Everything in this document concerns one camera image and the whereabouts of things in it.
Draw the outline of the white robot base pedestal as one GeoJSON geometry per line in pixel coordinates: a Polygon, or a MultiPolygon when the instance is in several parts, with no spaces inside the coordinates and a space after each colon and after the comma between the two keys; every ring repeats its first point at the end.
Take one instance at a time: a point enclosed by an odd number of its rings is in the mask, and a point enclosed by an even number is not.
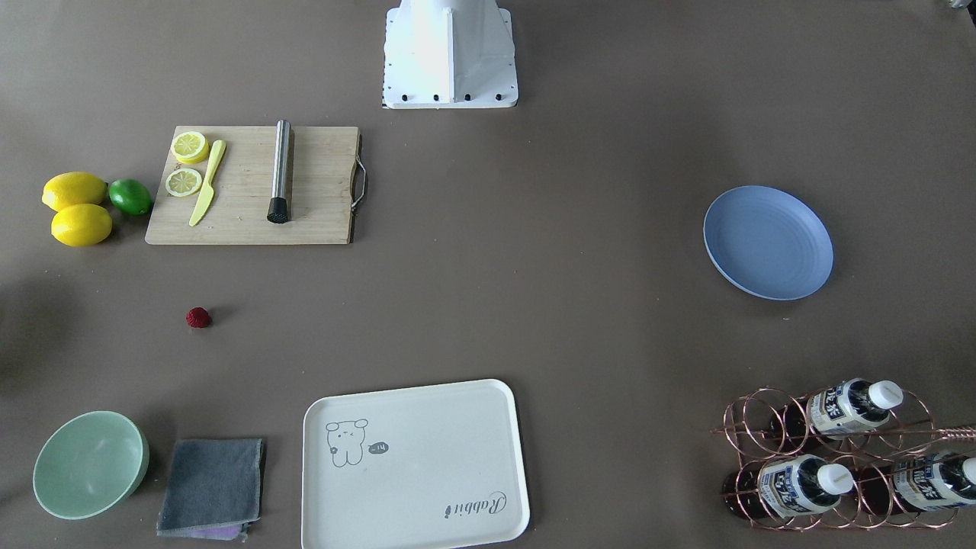
{"type": "Polygon", "coordinates": [[[401,1],[387,11],[384,108],[511,108],[518,86],[512,14],[497,2],[401,1]]]}

